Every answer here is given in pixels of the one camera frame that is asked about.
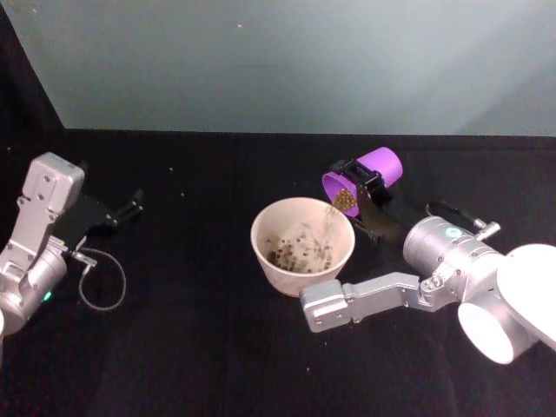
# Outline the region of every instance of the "cable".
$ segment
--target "cable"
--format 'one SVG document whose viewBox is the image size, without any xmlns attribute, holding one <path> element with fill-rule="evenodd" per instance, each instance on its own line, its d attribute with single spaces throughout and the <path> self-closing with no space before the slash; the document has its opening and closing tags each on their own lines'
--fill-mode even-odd
<svg viewBox="0 0 556 417">
<path fill-rule="evenodd" d="M 123 270 L 122 264 L 111 254 L 109 254 L 108 252 L 104 252 L 102 250 L 99 249 L 93 249 L 93 248 L 80 248 L 80 251 L 83 252 L 90 252 L 93 254 L 99 254 L 99 255 L 104 255 L 107 258 L 109 258 L 111 261 L 113 261 L 115 263 L 115 265 L 120 269 L 120 272 L 122 273 L 122 294 L 120 295 L 120 298 L 118 299 L 118 301 L 116 301 L 116 303 L 112 304 L 111 306 L 108 307 L 101 307 L 101 306 L 96 306 L 95 304 L 93 304 L 92 302 L 90 302 L 87 297 L 85 296 L 85 293 L 83 292 L 83 283 L 85 281 L 85 277 L 87 276 L 86 272 L 83 272 L 83 274 L 81 275 L 81 279 L 79 280 L 79 296 L 81 297 L 81 299 L 83 300 L 83 302 L 85 304 L 87 304 L 87 306 L 89 306 L 90 308 L 92 308 L 93 310 L 96 311 L 100 311 L 100 312 L 108 312 L 108 311 L 112 311 L 118 307 L 120 307 L 120 304 L 122 304 L 123 299 L 125 298 L 125 292 L 127 289 L 127 278 L 125 276 L 125 271 Z"/>
<path fill-rule="evenodd" d="M 426 207 L 425 207 L 425 211 L 427 212 L 427 214 L 428 215 L 435 215 L 435 214 L 433 214 L 433 211 L 435 211 L 434 209 L 443 209 L 447 213 L 457 215 L 461 219 L 471 223 L 472 226 L 477 227 L 476 226 L 476 222 L 478 220 L 477 217 L 468 214 L 466 211 L 463 211 L 463 210 L 460 210 L 459 208 L 454 207 L 452 204 L 450 204 L 448 202 L 444 202 L 444 201 L 428 202 Z"/>
</svg>

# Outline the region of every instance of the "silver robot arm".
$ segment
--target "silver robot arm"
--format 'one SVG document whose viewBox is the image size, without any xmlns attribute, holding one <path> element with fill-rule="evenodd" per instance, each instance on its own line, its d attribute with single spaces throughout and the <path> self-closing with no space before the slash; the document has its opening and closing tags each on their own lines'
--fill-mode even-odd
<svg viewBox="0 0 556 417">
<path fill-rule="evenodd" d="M 67 273 L 67 261 L 85 265 L 96 260 L 79 252 L 93 231 L 115 229 L 142 212 L 142 191 L 129 203 L 111 210 L 83 195 L 84 169 L 52 153 L 34 159 L 11 237 L 0 253 L 0 365 L 3 338 L 19 331 L 38 310 L 45 296 Z"/>
<path fill-rule="evenodd" d="M 300 298 L 309 327 L 317 333 L 397 307 L 434 312 L 494 289 L 504 256 L 482 241 L 498 230 L 491 223 L 471 235 L 441 217 L 423 219 L 407 236 L 403 252 L 425 280 L 394 272 L 359 284 L 332 280 L 306 287 Z"/>
<path fill-rule="evenodd" d="M 358 164 L 351 169 L 350 164 Z M 457 302 L 458 318 L 470 341 L 486 357 L 508 364 L 538 340 L 556 350 L 551 296 L 556 291 L 556 248 L 525 245 L 503 255 L 484 243 L 500 230 L 445 202 L 431 203 L 478 229 L 472 234 L 443 217 L 423 218 L 396 201 L 381 173 L 358 162 L 335 165 L 356 186 L 360 211 L 353 223 L 376 242 L 403 247 L 405 261 L 418 275 L 398 272 L 359 284 L 332 280 L 300 292 L 309 328 L 321 332 L 392 308 L 434 312 Z"/>
<path fill-rule="evenodd" d="M 0 254 L 4 334 L 21 329 L 66 274 L 63 253 L 68 249 L 51 231 L 58 217 L 76 202 L 84 179 L 81 168 L 52 153 L 31 163 L 17 199 L 16 225 Z"/>
</svg>

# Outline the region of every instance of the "black clamp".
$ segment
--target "black clamp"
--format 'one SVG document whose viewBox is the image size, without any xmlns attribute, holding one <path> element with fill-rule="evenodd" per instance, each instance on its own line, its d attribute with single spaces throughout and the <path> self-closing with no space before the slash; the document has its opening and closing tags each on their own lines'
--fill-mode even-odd
<svg viewBox="0 0 556 417">
<path fill-rule="evenodd" d="M 89 195 L 79 195 L 76 203 L 64 213 L 52 230 L 73 252 L 86 236 L 106 235 L 142 213 L 143 192 L 138 189 L 129 202 L 118 210 L 109 208 Z"/>
<path fill-rule="evenodd" d="M 355 227 L 366 232 L 374 243 L 383 237 L 393 244 L 403 244 L 407 235 L 403 224 L 407 222 L 408 212 L 392 197 L 382 174 L 355 159 L 338 161 L 330 168 L 357 188 L 359 214 L 351 219 Z"/>
</svg>

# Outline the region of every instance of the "purple scoop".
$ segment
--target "purple scoop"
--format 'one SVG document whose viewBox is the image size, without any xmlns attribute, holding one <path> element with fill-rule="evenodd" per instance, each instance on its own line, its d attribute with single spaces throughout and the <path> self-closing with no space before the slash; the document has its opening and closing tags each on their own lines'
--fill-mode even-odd
<svg viewBox="0 0 556 417">
<path fill-rule="evenodd" d="M 400 159 L 388 148 L 378 148 L 357 158 L 357 161 L 368 169 L 380 172 L 387 187 L 398 181 L 403 173 Z M 345 176 L 338 175 L 335 172 L 327 172 L 322 176 L 322 186 L 331 202 L 334 201 L 341 189 L 347 189 L 353 196 L 357 196 L 355 184 Z M 344 214 L 354 217 L 359 214 L 359 208 L 355 206 L 345 211 Z"/>
</svg>

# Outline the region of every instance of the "metal bracket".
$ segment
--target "metal bracket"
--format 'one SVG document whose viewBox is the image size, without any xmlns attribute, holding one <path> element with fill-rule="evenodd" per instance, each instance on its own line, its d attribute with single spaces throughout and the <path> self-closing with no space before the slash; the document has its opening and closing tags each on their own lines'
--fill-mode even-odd
<svg viewBox="0 0 556 417">
<path fill-rule="evenodd" d="M 305 287 L 300 294 L 309 328 L 319 333 L 350 321 L 359 323 L 369 315 L 397 307 L 434 312 L 457 301 L 443 285 L 429 287 L 419 276 L 393 272 L 359 284 L 331 280 Z M 427 289 L 427 297 L 421 288 Z"/>
<path fill-rule="evenodd" d="M 501 230 L 501 227 L 497 222 L 490 222 L 487 224 L 481 219 L 476 219 L 474 225 L 479 229 L 479 233 L 474 236 L 479 242 L 492 237 Z"/>
<path fill-rule="evenodd" d="M 81 252 L 72 252 L 71 253 L 71 257 L 73 259 L 75 259 L 76 261 L 79 261 L 81 263 L 85 264 L 85 269 L 83 270 L 83 275 L 86 275 L 89 273 L 89 271 L 94 268 L 96 266 L 96 264 L 98 263 L 96 261 L 96 259 L 93 259 L 91 257 L 88 257 L 87 255 L 82 254 Z"/>
</svg>

